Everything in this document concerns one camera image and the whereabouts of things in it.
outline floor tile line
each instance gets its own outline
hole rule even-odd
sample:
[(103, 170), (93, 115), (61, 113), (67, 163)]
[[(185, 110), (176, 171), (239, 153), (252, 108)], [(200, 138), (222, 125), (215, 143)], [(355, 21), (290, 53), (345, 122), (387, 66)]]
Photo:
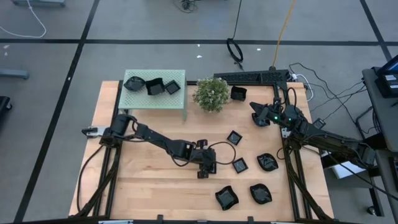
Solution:
[(85, 28), (83, 29), (83, 33), (81, 35), (78, 47), (76, 49), (75, 55), (73, 57), (71, 65), (70, 65), (70, 68), (69, 68), (69, 71), (68, 71), (68, 75), (67, 75), (67, 77), (65, 79), (65, 82), (63, 84), (60, 97), (59, 97), (59, 99), (57, 101), (57, 104), (55, 106), (55, 110), (54, 110), (54, 113), (52, 115), (51, 122), (49, 124), (49, 128), (47, 129), (47, 132), (45, 134), (45, 137), (44, 137), (44, 140), (43, 140), (43, 143), (42, 143), (42, 147), (40, 148), (39, 155), (37, 156), (37, 160), (35, 162), (35, 166), (33, 168), (32, 174), (30, 175), (30, 179), (28, 181), (28, 184), (26, 186), (26, 189), (25, 189), (24, 195), (22, 197), (21, 203), (19, 204), (17, 213), (15, 215), (14, 223), (22, 222), (24, 217), (25, 217), (26, 210), (27, 210), (27, 208), (29, 206), (30, 199), (32, 198), (32, 195), (33, 195), (33, 192), (34, 192), (34, 189), (35, 189), (35, 185), (37, 183), (37, 179), (39, 178), (40, 171), (42, 169), (45, 157), (46, 157), (47, 152), (49, 150), (51, 139), (53, 137), (55, 128), (57, 127), (57, 123), (58, 123), (58, 120), (59, 120), (59, 117), (60, 117), (60, 114), (61, 114), (61, 111), (62, 111), (63, 104), (64, 104), (65, 99), (67, 97), (67, 93), (68, 93), (70, 84), (72, 82), (73, 75), (75, 74), (76, 66), (77, 66), (77, 64), (79, 62), (80, 55), (81, 55), (81, 52), (83, 50), (83, 46), (85, 44), (85, 41), (87, 39), (88, 32), (89, 32), (91, 24), (93, 22), (93, 18), (94, 18), (96, 10), (98, 8), (99, 2), (100, 2), (100, 0), (94, 0), (94, 3), (92, 5), (92, 7), (91, 7), (90, 14), (89, 14), (89, 16), (87, 18)]
[[(78, 39), (0, 39), (5, 44), (79, 44)], [(243, 45), (276, 45), (277, 40), (235, 40)], [(225, 44), (225, 40), (123, 40), (123, 39), (86, 39), (85, 44)], [(378, 41), (339, 41), (339, 40), (282, 40), (281, 45), (306, 46), (377, 46)]]
[(374, 18), (372, 16), (372, 13), (368, 7), (368, 4), (366, 3), (365, 0), (359, 0), (359, 1), (361, 2), (362, 8), (365, 12), (366, 17), (368, 18), (369, 23), (371, 24), (374, 35), (376, 36), (377, 41), (380, 44), (381, 50), (383, 51), (385, 58), (387, 59), (387, 61), (390, 61), (392, 58), (390, 51), (388, 51), (387, 45), (383, 39), (383, 36), (380, 33), (379, 28), (377, 27), (376, 21), (374, 20)]

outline small black box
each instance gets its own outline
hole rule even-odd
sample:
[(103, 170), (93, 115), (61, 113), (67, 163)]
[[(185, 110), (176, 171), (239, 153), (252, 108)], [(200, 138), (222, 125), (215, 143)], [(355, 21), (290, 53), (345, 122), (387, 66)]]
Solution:
[(181, 89), (180, 86), (177, 84), (177, 82), (175, 82), (175, 80), (166, 84), (165, 87), (168, 93), (170, 93), (170, 95)]
[(244, 162), (243, 158), (240, 158), (238, 160), (235, 160), (232, 165), (234, 165), (234, 168), (237, 173), (243, 172), (248, 169), (248, 165)]
[(242, 135), (238, 134), (236, 131), (231, 131), (231, 134), (229, 134), (227, 140), (230, 141), (232, 144), (235, 146), (238, 145), (238, 143), (241, 141)]

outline white cable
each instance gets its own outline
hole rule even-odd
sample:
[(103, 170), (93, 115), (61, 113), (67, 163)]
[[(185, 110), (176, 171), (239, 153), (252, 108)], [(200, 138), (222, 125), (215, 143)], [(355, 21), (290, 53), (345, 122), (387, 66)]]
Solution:
[(310, 89), (310, 91), (311, 91), (311, 97), (310, 97), (307, 101), (312, 100), (312, 98), (313, 98), (313, 91), (312, 91), (311, 85), (310, 85), (310, 83), (308, 82), (307, 78), (305, 78), (305, 76), (302, 75), (302, 74), (292, 74), (292, 77), (293, 77), (294, 80), (296, 80), (297, 77), (303, 77), (303, 78), (305, 79), (305, 81), (307, 82), (307, 86), (309, 87), (309, 89)]
[(42, 27), (43, 27), (43, 29), (44, 29), (44, 33), (43, 33), (42, 35), (40, 35), (40, 36), (19, 35), (19, 34), (15, 34), (15, 33), (9, 32), (8, 30), (6, 30), (5, 28), (3, 28), (3, 27), (1, 27), (1, 26), (0, 26), (0, 29), (2, 29), (4, 32), (6, 32), (6, 33), (8, 33), (8, 34), (11, 34), (11, 35), (14, 35), (14, 36), (17, 36), (17, 37), (42, 38), (42, 37), (45, 35), (45, 33), (47, 33), (47, 29), (46, 29), (45, 26), (43, 25), (42, 21), (40, 21), (40, 19), (36, 16), (36, 13), (33, 11), (32, 6), (30, 6), (30, 2), (29, 2), (30, 0), (26, 0), (26, 1), (27, 1), (27, 4), (28, 4), (29, 9), (30, 9), (30, 11), (32, 12), (33, 16), (35, 16), (36, 19), (37, 19), (37, 21), (40, 23), (40, 25), (42, 25)]

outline black cable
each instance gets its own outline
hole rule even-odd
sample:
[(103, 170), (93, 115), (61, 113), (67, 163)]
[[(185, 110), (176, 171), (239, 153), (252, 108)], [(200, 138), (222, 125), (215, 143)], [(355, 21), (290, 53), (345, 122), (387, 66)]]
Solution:
[(295, 89), (293, 89), (292, 87), (290, 87), (290, 88), (287, 89), (286, 94), (284, 95), (284, 100), (285, 100), (285, 101), (284, 101), (284, 102), (281, 102), (281, 104), (286, 103), (286, 99), (287, 99), (287, 97), (289, 96), (289, 90), (293, 90), (293, 91), (294, 91), (294, 101), (295, 101), (295, 104), (296, 104), (297, 95), (296, 95)]
[[(367, 90), (362, 90), (363, 87), (362, 87), (361, 89), (357, 90), (357, 91), (354, 92), (354, 93), (350, 93), (350, 94), (347, 94), (347, 95), (339, 96), (338, 98), (340, 99), (340, 98), (344, 98), (344, 97), (346, 97), (346, 96), (352, 96), (352, 95), (355, 95), (355, 94), (357, 94), (357, 93), (362, 93), (363, 91), (367, 91)], [(331, 100), (335, 100), (335, 99), (336, 99), (336, 98), (333, 97), (333, 98), (330, 98), (329, 100), (326, 100), (326, 101), (323, 102), (322, 104), (320, 104), (320, 105), (316, 106), (314, 109), (310, 110), (310, 112), (316, 110), (317, 108), (319, 108), (319, 107), (321, 107), (321, 106), (327, 104), (327, 103), (330, 102)]]
[(86, 168), (88, 162), (97, 155), (100, 150), (103, 148), (103, 146), (100, 146), (88, 159), (87, 161), (83, 164), (83, 167), (81, 168), (80, 174), (79, 174), (79, 179), (77, 183), (77, 196), (76, 196), (76, 206), (77, 210), (80, 212), (80, 185), (81, 185), (81, 177), (83, 176), (83, 171)]
[(381, 133), (379, 120), (377, 119), (376, 112), (374, 110), (373, 110), (373, 113), (372, 113), (372, 121), (373, 121), (373, 126), (376, 128), (376, 132), (377, 133)]
[(376, 127), (371, 127), (371, 128), (368, 129), (368, 131), (362, 130), (362, 132), (364, 132), (365, 134), (369, 134), (369, 132), (370, 132), (372, 129), (375, 129), (375, 128), (376, 128)]
[(341, 105), (340, 105), (339, 107), (337, 107), (337, 109), (335, 109), (333, 112), (331, 112), (331, 113), (330, 113), (326, 118), (324, 118), (323, 120), (325, 121), (325, 120), (328, 119), (332, 114), (336, 113), (342, 106), (344, 106), (344, 104), (345, 104), (351, 97), (353, 97), (353, 96), (352, 96), (352, 95), (349, 96), (349, 97), (347, 98), (346, 101), (342, 102)]
[[(321, 156), (321, 154), (320, 154), (319, 152), (317, 152), (316, 150), (314, 150), (314, 149), (309, 149), (309, 148), (307, 148), (307, 147), (305, 147), (305, 146), (301, 146), (301, 147), (304, 148), (304, 149), (306, 149), (306, 150), (308, 150), (308, 151), (314, 152), (314, 153), (317, 154), (318, 156)], [(280, 159), (280, 160), (284, 160), (284, 159), (285, 159), (285, 158), (279, 157), (279, 152), (280, 152), (282, 149), (283, 149), (283, 147), (280, 148), (280, 149), (278, 149), (278, 151), (276, 152), (276, 157), (277, 157), (278, 159)], [(291, 153), (292, 153), (293, 151), (294, 151), (293, 149), (288, 149), (289, 155), (291, 155)]]
[(290, 64), (290, 65), (289, 65), (289, 68), (290, 68), (290, 70), (291, 70), (292, 72), (294, 72), (293, 69), (292, 69), (292, 65), (300, 65), (301, 67), (303, 67), (303, 68), (305, 68), (305, 69), (307, 69), (307, 70), (309, 70), (309, 71), (312, 71), (312, 72), (314, 73), (314, 75), (316, 76), (316, 78), (319, 79), (320, 81), (322, 81), (322, 82), (325, 84), (326, 89), (327, 89), (331, 94), (333, 94), (333, 96), (335, 96), (335, 97), (337, 98), (337, 100), (341, 103), (342, 106), (344, 106), (344, 108), (345, 108), (345, 110), (347, 111), (347, 113), (348, 113), (349, 117), (351, 118), (352, 122), (355, 124), (355, 120), (353, 119), (353, 117), (352, 117), (351, 114), (349, 113), (348, 108), (347, 108), (347, 107), (344, 105), (344, 103), (337, 97), (337, 95), (336, 95), (335, 93), (333, 93), (333, 92), (330, 90), (330, 88), (329, 88), (329, 86), (328, 86), (328, 83), (327, 83), (326, 81), (324, 81), (323, 79), (321, 79), (321, 78), (317, 75), (316, 71), (314, 71), (314, 69), (307, 68), (306, 66), (302, 65), (300, 62), (296, 62), (296, 63), (293, 63), (293, 64)]
[(194, 10), (198, 9), (198, 6), (196, 4), (197, 0), (178, 0), (181, 3), (181, 7), (179, 7), (176, 4), (176, 0), (173, 0), (174, 6), (179, 10), (184, 13), (191, 13)]
[(218, 161), (216, 161), (216, 163), (221, 164), (221, 165), (229, 165), (229, 164), (232, 164), (232, 163), (235, 161), (235, 158), (236, 158), (236, 149), (235, 149), (235, 147), (234, 147), (231, 143), (225, 142), (225, 141), (216, 142), (216, 143), (214, 143), (214, 144), (209, 145), (208, 148), (211, 148), (212, 146), (215, 146), (215, 145), (218, 145), (218, 144), (223, 144), (223, 143), (224, 143), (224, 144), (228, 144), (229, 146), (232, 147), (232, 149), (233, 149), (233, 151), (234, 151), (234, 157), (233, 157), (233, 159), (232, 159), (231, 162), (218, 162)]
[(378, 186), (372, 184), (370, 181), (366, 180), (365, 178), (361, 177), (360, 175), (356, 174), (355, 172), (353, 172), (351, 169), (347, 168), (346, 166), (344, 166), (343, 164), (341, 164), (340, 162), (337, 161), (337, 159), (335, 159), (329, 152), (328, 152), (330, 158), (337, 164), (339, 164), (340, 166), (344, 167), (346, 170), (348, 170), (350, 173), (352, 173), (353, 175), (355, 175), (356, 177), (358, 177), (359, 179), (365, 181), (366, 183), (368, 183), (369, 185), (371, 185), (372, 187), (374, 187), (375, 189), (377, 189), (378, 191), (386, 194), (388, 197), (393, 198), (395, 200), (398, 200), (398, 197), (393, 196), (392, 194), (386, 192), (385, 190), (379, 188)]
[(236, 16), (235, 30), (234, 30), (234, 35), (233, 35), (232, 39), (235, 38), (236, 28), (237, 28), (237, 26), (238, 26), (238, 21), (239, 21), (239, 14), (240, 14), (240, 12), (241, 12), (241, 5), (242, 5), (242, 0), (239, 2), (238, 15)]
[(296, 94), (296, 90), (293, 89), (292, 87), (290, 87), (290, 88), (287, 89), (287, 94), (289, 94), (289, 90), (293, 90), (293, 93), (294, 93), (294, 111), (296, 112), (297, 115), (299, 115), (299, 113), (298, 113), (297, 110), (296, 110), (296, 107), (297, 107), (297, 94)]
[[(345, 91), (348, 91), (348, 90), (354, 88), (356, 85), (361, 84), (361, 83), (362, 83), (362, 81), (360, 81), (360, 82), (358, 82), (358, 83), (355, 83), (353, 86), (351, 86), (351, 87), (348, 88), (348, 89), (343, 90), (341, 93), (339, 93), (339, 94), (337, 94), (337, 95), (340, 96), (340, 95), (343, 94)], [(336, 99), (335, 97), (330, 97), (330, 96), (328, 95), (328, 93), (326, 92), (326, 90), (325, 90), (325, 88), (324, 88), (323, 86), (317, 85), (317, 84), (314, 84), (314, 83), (308, 83), (308, 84), (310, 84), (311, 86), (313, 85), (313, 86), (320, 87), (320, 88), (325, 92), (325, 95), (326, 95), (327, 98), (329, 98), (329, 99), (331, 99), (331, 100), (332, 100), (332, 99)]]
[[(241, 70), (243, 70), (243, 66), (241, 65), (241, 63), (243, 62), (243, 53), (242, 53), (242, 50), (239, 47), (239, 45), (234, 41), (235, 34), (236, 34), (236, 28), (238, 26), (238, 21), (239, 21), (239, 15), (241, 13), (241, 5), (242, 5), (242, 0), (240, 0), (240, 2), (239, 2), (239, 9), (238, 9), (238, 15), (236, 16), (234, 35), (232, 36), (232, 38), (226, 39), (226, 46), (228, 48), (229, 54), (234, 59), (235, 64), (238, 65)], [(238, 58), (232, 51), (231, 46), (230, 46), (231, 44), (233, 44), (235, 46), (240, 58)]]

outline black container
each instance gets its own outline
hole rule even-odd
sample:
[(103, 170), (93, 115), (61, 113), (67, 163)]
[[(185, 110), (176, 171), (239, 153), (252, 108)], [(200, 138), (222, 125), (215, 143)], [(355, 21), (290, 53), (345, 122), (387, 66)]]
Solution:
[(223, 211), (230, 209), (233, 205), (239, 203), (238, 196), (232, 190), (232, 187), (226, 186), (219, 192), (216, 192), (216, 199), (220, 203)]
[(143, 80), (142, 78), (131, 77), (125, 82), (123, 86), (130, 91), (139, 91), (140, 89), (142, 89), (142, 87), (144, 87), (144, 85), (145, 80)]
[(235, 160), (232, 165), (234, 165), (234, 168), (237, 173), (243, 172), (248, 169), (248, 165), (246, 165), (245, 161), (243, 158)]
[(181, 89), (177, 82), (175, 82), (174, 80), (166, 84), (165, 87), (170, 95)]
[(148, 90), (148, 95), (154, 96), (163, 93), (165, 88), (162, 78), (155, 78), (145, 82)]
[(260, 205), (264, 205), (265, 203), (272, 201), (271, 192), (269, 192), (268, 187), (264, 184), (250, 186), (250, 194), (254, 201)]
[(239, 100), (239, 101), (244, 101), (246, 99), (246, 92), (248, 90), (245, 88), (240, 88), (236, 86), (232, 86), (231, 90), (231, 99), (233, 100)]
[(231, 134), (229, 134), (228, 138), (226, 139), (237, 146), (242, 139), (242, 135), (238, 134), (236, 131), (231, 131)]
[(260, 156), (257, 156), (257, 161), (258, 161), (259, 165), (261, 166), (261, 169), (268, 171), (268, 172), (279, 168), (275, 157), (269, 153), (264, 153)]

